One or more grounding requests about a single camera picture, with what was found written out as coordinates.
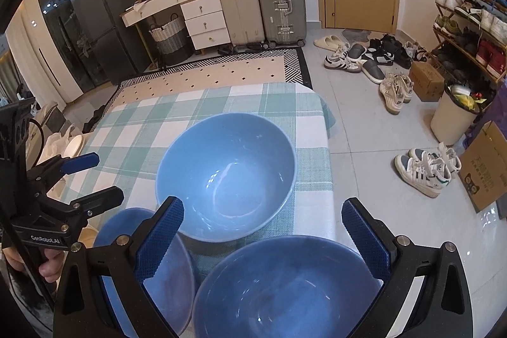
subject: screw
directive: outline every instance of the screw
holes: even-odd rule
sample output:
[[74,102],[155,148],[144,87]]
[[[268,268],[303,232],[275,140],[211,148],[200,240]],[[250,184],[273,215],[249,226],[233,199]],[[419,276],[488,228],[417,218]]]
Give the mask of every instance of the screw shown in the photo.
[[74,243],[70,246],[70,250],[71,250],[72,252],[78,252],[80,249],[81,249],[81,242],[74,242]]
[[445,249],[447,249],[449,252],[456,251],[456,245],[454,245],[452,242],[445,242]]
[[126,245],[129,242],[130,238],[128,235],[120,235],[116,238],[116,243],[118,245]]
[[398,242],[401,246],[408,246],[410,245],[410,238],[405,235],[400,235],[396,238],[396,242]]

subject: beige trash can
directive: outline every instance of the beige trash can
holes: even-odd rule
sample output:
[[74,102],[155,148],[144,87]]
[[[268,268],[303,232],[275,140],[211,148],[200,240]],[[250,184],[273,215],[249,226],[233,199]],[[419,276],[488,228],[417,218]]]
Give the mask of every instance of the beige trash can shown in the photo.
[[430,127],[439,142],[452,146],[459,141],[480,112],[478,106],[472,111],[461,105],[446,84]]

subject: dark blue bowl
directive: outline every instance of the dark blue bowl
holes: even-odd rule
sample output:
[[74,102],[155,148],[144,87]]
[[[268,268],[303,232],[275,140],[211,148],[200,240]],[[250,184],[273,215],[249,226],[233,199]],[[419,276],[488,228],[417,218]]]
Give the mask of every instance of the dark blue bowl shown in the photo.
[[[132,235],[139,224],[153,214],[153,211],[144,208],[129,208],[119,212],[104,224],[93,246],[110,245],[120,235]],[[111,277],[102,279],[123,334],[136,338],[138,335],[127,317]],[[144,281],[144,287],[160,313],[180,335],[190,321],[197,288],[190,256],[177,234],[153,278]]]
[[210,272],[192,323],[196,338],[345,338],[380,286],[341,244],[270,238],[237,250]]
[[224,113],[183,132],[160,162],[157,203],[183,201],[182,234],[205,242],[246,237],[280,211],[296,182],[296,152],[262,116]]

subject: gray refrigerator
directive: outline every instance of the gray refrigerator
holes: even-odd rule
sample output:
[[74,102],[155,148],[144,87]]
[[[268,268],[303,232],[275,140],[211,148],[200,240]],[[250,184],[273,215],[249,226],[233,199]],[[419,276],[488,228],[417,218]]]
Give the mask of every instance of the gray refrigerator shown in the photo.
[[136,27],[125,27],[120,15],[135,0],[71,0],[93,53],[112,83],[142,73],[150,57]]

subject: tablecloth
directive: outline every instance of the tablecloth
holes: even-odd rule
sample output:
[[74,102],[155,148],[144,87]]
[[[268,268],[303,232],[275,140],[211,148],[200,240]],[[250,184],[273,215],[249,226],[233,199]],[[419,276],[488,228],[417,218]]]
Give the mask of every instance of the tablecloth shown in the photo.
[[117,106],[100,121],[82,152],[96,152],[100,164],[69,177],[61,200],[68,204],[112,185],[121,188],[123,204],[102,214],[98,229],[122,209],[155,210],[155,177],[166,149],[192,125],[223,112],[255,113],[280,126],[296,148],[298,175],[283,209],[252,235],[222,244],[182,236],[200,279],[231,252],[258,239],[288,234],[335,239],[328,149],[328,132],[335,121],[319,95],[297,83],[213,88]]

